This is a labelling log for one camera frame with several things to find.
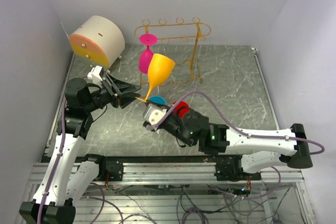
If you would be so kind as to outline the red wine glass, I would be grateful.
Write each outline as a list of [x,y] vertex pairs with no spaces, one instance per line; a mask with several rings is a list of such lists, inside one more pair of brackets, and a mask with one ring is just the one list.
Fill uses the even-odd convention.
[[185,101],[181,101],[176,108],[174,109],[173,113],[178,116],[180,119],[189,111],[189,104]]

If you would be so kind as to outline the blue wine glass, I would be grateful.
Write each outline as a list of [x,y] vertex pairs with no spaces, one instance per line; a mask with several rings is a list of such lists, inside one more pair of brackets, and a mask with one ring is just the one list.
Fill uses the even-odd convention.
[[156,103],[156,104],[160,104],[160,105],[166,105],[166,100],[159,95],[155,95],[155,96],[151,96],[150,98],[148,98],[148,101]]

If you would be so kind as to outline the orange wine glass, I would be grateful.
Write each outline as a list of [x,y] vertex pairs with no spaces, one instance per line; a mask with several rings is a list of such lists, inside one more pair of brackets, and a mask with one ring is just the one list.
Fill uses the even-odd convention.
[[175,62],[162,54],[153,54],[152,60],[148,68],[149,89],[146,97],[137,98],[142,102],[146,102],[154,88],[163,84],[171,75],[175,67]]

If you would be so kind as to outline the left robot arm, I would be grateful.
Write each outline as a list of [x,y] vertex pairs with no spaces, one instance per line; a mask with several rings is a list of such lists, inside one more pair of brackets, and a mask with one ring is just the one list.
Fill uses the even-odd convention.
[[91,114],[108,104],[125,108],[140,96],[140,89],[110,74],[91,83],[84,78],[67,82],[52,157],[32,200],[19,209],[26,223],[73,223],[75,205],[89,184],[107,175],[106,158],[98,154],[85,155],[76,173],[71,173],[93,124]]

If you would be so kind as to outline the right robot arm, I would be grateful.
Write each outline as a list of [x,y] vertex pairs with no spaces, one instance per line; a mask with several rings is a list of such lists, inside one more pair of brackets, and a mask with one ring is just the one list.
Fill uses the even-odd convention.
[[188,109],[166,114],[157,110],[150,116],[154,125],[164,121],[159,129],[164,129],[187,146],[198,147],[206,155],[239,155],[240,161],[231,167],[227,179],[238,181],[249,174],[272,166],[288,166],[307,169],[313,166],[308,143],[295,140],[293,129],[251,130],[233,129],[226,124],[210,123],[209,118],[195,110]]

